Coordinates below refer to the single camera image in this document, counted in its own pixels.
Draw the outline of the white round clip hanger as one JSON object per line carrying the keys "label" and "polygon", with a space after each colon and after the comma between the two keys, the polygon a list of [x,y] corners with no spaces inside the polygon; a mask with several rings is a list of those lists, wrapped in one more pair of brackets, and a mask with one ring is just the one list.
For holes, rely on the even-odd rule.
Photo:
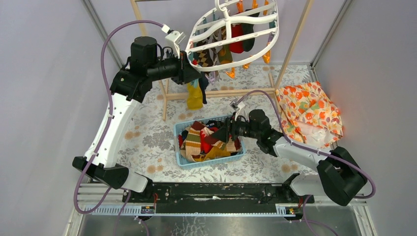
{"label": "white round clip hanger", "polygon": [[[248,26],[263,25],[266,28],[241,35],[233,33],[233,27],[244,24]],[[279,13],[275,0],[268,0],[264,5],[252,7],[250,10],[244,9],[242,0],[226,0],[223,3],[216,0],[214,2],[214,8],[206,12],[194,24],[186,44],[185,52],[188,59],[192,61],[194,59],[194,53],[197,51],[218,49],[223,46],[230,46],[234,43],[241,43],[266,35],[268,40],[264,48],[247,58],[237,61],[233,60],[226,64],[218,63],[211,67],[201,67],[191,62],[192,66],[200,72],[235,68],[248,65],[265,56],[277,42],[279,33]]]}

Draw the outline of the striped beige brown sock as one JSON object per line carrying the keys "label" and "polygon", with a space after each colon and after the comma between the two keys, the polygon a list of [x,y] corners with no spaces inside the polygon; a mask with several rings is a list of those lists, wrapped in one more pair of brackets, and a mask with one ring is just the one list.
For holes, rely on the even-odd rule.
{"label": "striped beige brown sock", "polygon": [[180,145],[180,154],[190,162],[203,162],[221,157],[231,156],[232,153],[226,150],[226,143],[218,140],[206,141],[218,128],[208,128],[199,121],[195,121],[187,127],[187,136]]}

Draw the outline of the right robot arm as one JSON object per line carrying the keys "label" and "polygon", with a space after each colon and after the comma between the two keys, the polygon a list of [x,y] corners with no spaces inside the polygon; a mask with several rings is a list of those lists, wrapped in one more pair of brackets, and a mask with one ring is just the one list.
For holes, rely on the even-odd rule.
{"label": "right robot arm", "polygon": [[290,203],[301,196],[313,195],[327,196],[334,203],[346,206],[368,183],[368,178],[345,148],[319,149],[291,140],[272,128],[261,109],[251,111],[248,118],[236,113],[226,117],[223,125],[205,141],[227,142],[240,137],[256,140],[265,154],[291,159],[315,171],[314,175],[299,174],[283,187],[282,196]]}

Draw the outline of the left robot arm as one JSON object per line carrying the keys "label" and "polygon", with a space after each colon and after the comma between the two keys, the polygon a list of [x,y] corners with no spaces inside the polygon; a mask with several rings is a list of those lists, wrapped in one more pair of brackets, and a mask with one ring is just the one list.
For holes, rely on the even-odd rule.
{"label": "left robot arm", "polygon": [[140,202],[151,199],[153,190],[148,186],[151,180],[117,163],[128,123],[146,93],[152,89],[153,82],[172,79],[178,85],[184,85],[201,77],[189,63],[186,52],[179,48],[182,36],[175,31],[165,39],[173,52],[163,59],[157,55],[162,47],[155,38],[135,38],[131,55],[110,85],[108,111],[90,148],[84,156],[75,157],[72,162],[75,169],[85,171],[90,178],[111,188],[134,191]]}

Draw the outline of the pile of socks in basket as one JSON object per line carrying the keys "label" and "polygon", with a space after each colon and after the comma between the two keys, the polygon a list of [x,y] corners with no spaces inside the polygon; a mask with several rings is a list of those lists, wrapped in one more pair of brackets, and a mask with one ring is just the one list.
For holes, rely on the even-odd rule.
{"label": "pile of socks in basket", "polygon": [[239,139],[223,142],[212,136],[223,125],[224,122],[218,120],[196,120],[187,125],[177,134],[180,156],[197,163],[237,155],[242,151]]}

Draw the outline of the argyle dark hanging sock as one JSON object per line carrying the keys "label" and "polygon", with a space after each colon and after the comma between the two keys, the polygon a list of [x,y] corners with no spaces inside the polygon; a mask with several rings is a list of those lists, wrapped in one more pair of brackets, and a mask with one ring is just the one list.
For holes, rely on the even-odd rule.
{"label": "argyle dark hanging sock", "polygon": [[201,67],[214,66],[213,59],[210,54],[210,49],[200,50],[194,53],[197,64]]}

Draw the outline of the blue plastic basket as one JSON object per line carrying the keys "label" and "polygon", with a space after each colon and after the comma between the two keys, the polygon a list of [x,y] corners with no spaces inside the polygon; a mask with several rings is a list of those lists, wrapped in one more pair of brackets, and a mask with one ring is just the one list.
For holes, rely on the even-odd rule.
{"label": "blue plastic basket", "polygon": [[226,162],[238,161],[246,154],[246,147],[245,147],[244,141],[242,138],[238,138],[240,142],[240,150],[236,153],[236,155],[216,158],[213,160],[207,160],[203,162],[190,162],[182,154],[180,154],[178,135],[180,135],[181,132],[186,129],[186,127],[191,126],[193,123],[194,123],[194,120],[184,121],[184,122],[174,124],[174,127],[173,127],[176,161],[177,161],[177,164],[182,169],[187,170],[187,169],[193,169],[193,168],[200,168],[200,167],[204,167],[208,165],[215,165],[215,164],[221,164],[221,163],[226,163]]}

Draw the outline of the floral orange cloth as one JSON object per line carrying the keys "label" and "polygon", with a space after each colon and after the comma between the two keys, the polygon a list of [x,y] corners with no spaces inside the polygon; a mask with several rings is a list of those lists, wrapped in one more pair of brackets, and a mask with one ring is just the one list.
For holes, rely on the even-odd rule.
{"label": "floral orange cloth", "polygon": [[275,94],[283,131],[291,139],[327,148],[343,137],[340,111],[319,82],[285,86]]}

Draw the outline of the floral table mat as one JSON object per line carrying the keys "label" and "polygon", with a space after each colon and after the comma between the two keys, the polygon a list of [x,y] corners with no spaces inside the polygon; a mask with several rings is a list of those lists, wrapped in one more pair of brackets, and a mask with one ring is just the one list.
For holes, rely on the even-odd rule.
{"label": "floral table mat", "polygon": [[[235,78],[221,71],[219,81],[210,84],[208,91],[238,89],[262,89],[272,87],[280,73],[278,64],[251,64],[249,69],[235,70]],[[289,65],[280,87],[301,85],[318,81],[311,66],[307,64]],[[261,152],[256,141],[244,138],[246,153],[238,161],[220,163],[193,169],[182,169],[176,160],[174,125],[184,121],[194,121],[222,115],[230,115],[230,102],[235,97],[208,98],[208,103],[200,110],[189,110],[185,100],[167,101],[166,120],[163,121],[164,100],[158,82],[146,94],[143,104],[128,123],[122,136],[117,163],[128,167],[155,182],[236,182],[236,183],[279,183],[293,173],[313,174],[312,170],[289,159],[272,157]],[[273,128],[279,124],[272,104],[265,95],[252,95],[244,101],[244,115],[253,109],[263,109]]]}

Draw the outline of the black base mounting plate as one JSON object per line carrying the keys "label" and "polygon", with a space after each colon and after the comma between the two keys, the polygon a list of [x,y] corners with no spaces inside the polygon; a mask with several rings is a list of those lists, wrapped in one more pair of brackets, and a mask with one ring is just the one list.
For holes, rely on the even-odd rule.
{"label": "black base mounting plate", "polygon": [[122,201],[150,204],[167,214],[270,214],[277,206],[300,209],[314,198],[298,195],[286,183],[154,182],[142,193],[125,191]]}

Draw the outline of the wooden drying rack frame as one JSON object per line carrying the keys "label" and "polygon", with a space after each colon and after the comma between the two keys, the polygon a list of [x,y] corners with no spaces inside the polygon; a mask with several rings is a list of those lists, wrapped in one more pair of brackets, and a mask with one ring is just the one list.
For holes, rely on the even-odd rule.
{"label": "wooden drying rack frame", "polygon": [[[310,9],[312,7],[314,0],[306,0],[305,2],[305,6],[304,9],[302,11],[302,14],[300,16],[300,19],[298,21],[298,25],[296,27],[296,31],[293,35],[292,41],[290,43],[290,46],[288,48],[288,51],[286,53],[284,62],[282,64],[281,67],[281,71],[279,73],[278,79],[277,81],[275,81],[275,84],[273,83],[273,78],[271,75],[269,75],[269,81],[271,82],[271,87],[270,88],[263,88],[263,89],[258,89],[260,90],[260,92],[266,92],[268,95],[275,95],[275,90],[278,89],[278,86],[280,85],[283,75],[285,73],[285,70],[288,66],[289,60],[293,54],[293,51],[295,49],[296,43],[298,42],[298,38],[300,35],[301,30],[304,27],[304,24],[306,22],[306,17],[308,16]],[[256,0],[253,0],[253,5],[252,7],[256,7]],[[264,62],[266,63],[267,58],[269,59],[270,57],[270,52],[268,52],[265,56],[263,56],[262,58],[264,59]],[[245,69],[249,68],[249,65],[243,65],[242,67],[244,67]],[[231,71],[227,71],[227,75],[230,78],[234,78],[235,74],[234,74],[235,68],[231,68]],[[210,81],[211,78],[215,78],[215,71],[211,71],[210,76],[208,76],[208,80]],[[163,121],[166,120],[166,113],[167,113],[167,101],[169,100],[183,100],[188,98],[188,94],[187,93],[169,93],[169,81],[170,79],[162,79],[162,81],[158,82],[161,88],[161,92],[162,92],[162,96],[163,96],[163,101],[164,101],[164,107],[163,107]],[[228,93],[228,90],[219,90],[219,91],[208,91],[206,92],[206,98],[213,98],[213,97],[232,97],[232,96],[238,96],[238,95],[245,95],[245,92],[251,92],[250,89],[238,89],[238,90],[230,90],[230,92]],[[254,95],[257,95],[260,93],[259,91],[254,91]]]}

